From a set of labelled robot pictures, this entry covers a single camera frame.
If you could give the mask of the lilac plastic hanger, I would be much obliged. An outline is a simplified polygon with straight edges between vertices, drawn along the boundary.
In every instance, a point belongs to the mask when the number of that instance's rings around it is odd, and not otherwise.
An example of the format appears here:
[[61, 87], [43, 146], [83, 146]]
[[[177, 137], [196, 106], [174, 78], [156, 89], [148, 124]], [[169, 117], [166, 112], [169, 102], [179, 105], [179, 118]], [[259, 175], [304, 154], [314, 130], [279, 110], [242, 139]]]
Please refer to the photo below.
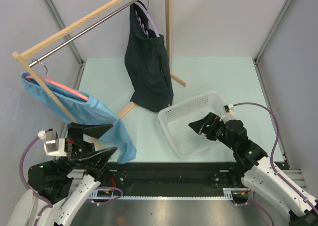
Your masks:
[[160, 37], [160, 34], [159, 34], [158, 30], [157, 30], [157, 27], [156, 27], [154, 21], [152, 20], [150, 14], [149, 14], [149, 12], [148, 12], [148, 9], [145, 8], [144, 5], [143, 5], [139, 0], [136, 1], [135, 4], [144, 12], [144, 14], [146, 15], [146, 17], [148, 18], [148, 20], [149, 20], [149, 22], [150, 22], [150, 24], [151, 24], [151, 26], [152, 26], [152, 28], [153, 28], [153, 31], [154, 31], [156, 37]]

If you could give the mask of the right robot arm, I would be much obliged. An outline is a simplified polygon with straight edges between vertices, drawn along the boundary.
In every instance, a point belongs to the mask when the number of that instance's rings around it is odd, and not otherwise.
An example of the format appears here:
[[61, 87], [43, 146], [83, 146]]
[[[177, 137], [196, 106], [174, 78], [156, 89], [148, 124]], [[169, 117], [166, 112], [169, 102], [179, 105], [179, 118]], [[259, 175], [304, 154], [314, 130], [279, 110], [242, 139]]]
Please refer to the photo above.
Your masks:
[[287, 176], [268, 154], [247, 136], [243, 122], [224, 121], [210, 112], [188, 126], [211, 141], [219, 141], [233, 151], [236, 166], [229, 174], [235, 187], [242, 185], [264, 198], [291, 226], [316, 226], [318, 200]]

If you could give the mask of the pink plastic hanger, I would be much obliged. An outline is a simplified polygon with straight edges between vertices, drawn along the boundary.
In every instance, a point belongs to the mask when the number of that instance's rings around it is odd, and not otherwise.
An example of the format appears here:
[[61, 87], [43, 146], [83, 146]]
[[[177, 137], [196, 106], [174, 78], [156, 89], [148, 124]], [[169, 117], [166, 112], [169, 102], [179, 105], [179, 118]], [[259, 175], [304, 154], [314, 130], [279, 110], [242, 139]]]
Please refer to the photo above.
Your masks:
[[[71, 100], [78, 102], [87, 102], [89, 100], [89, 96], [87, 94], [81, 93], [73, 88], [70, 88], [62, 83], [54, 81], [48, 74], [48, 70], [46, 69], [45, 76], [39, 76], [40, 79], [44, 82], [44, 84], [54, 93], [56, 94], [60, 100]], [[35, 78], [25, 72], [21, 75], [22, 85], [24, 89], [32, 95], [34, 98], [41, 102], [52, 102], [53, 100], [47, 94], [47, 92], [39, 85], [39, 83], [35, 80]]]

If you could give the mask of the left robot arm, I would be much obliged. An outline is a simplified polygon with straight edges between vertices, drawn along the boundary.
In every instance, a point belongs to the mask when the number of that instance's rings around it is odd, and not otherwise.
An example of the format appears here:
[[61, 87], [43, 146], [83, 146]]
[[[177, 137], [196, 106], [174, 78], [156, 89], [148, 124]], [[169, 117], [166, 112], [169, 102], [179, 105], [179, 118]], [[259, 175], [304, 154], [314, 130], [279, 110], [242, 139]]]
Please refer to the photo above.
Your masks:
[[[97, 206], [123, 195], [116, 188], [107, 166], [117, 147], [96, 150], [85, 136], [99, 139], [112, 124], [68, 124], [66, 138], [53, 129], [42, 130], [27, 146], [19, 163], [19, 175], [26, 192], [16, 204], [9, 226], [69, 226], [86, 202]], [[44, 142], [46, 155], [54, 160], [33, 165], [23, 173], [26, 154], [38, 141]]]

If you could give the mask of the dark navy shorts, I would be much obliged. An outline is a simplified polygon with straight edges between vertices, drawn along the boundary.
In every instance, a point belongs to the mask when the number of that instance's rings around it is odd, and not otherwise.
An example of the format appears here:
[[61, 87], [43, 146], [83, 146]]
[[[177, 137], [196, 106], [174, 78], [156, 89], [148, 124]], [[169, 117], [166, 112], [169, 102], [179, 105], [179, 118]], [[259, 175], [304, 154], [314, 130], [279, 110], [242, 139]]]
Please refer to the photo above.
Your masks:
[[172, 105], [174, 96], [164, 36], [156, 37], [135, 3], [130, 5], [129, 24], [124, 64], [134, 89], [130, 101], [158, 113]]

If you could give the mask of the light blue mesh shorts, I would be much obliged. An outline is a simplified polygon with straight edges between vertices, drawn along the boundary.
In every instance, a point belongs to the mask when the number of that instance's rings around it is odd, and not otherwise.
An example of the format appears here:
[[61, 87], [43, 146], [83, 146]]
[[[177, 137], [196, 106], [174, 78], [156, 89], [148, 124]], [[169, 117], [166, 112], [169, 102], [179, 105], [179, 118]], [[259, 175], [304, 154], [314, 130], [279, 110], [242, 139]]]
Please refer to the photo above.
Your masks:
[[[75, 117], [78, 123], [87, 125], [113, 125], [109, 131], [99, 138], [99, 140], [104, 143], [114, 144], [119, 148], [121, 152], [117, 158], [119, 164], [125, 164], [135, 159], [137, 149], [128, 135], [122, 120], [97, 98], [88, 93], [80, 92], [89, 96], [87, 102], [60, 100], [60, 98], [56, 94], [55, 95]], [[41, 103], [62, 119], [63, 122], [70, 123], [72, 121], [54, 101]]]

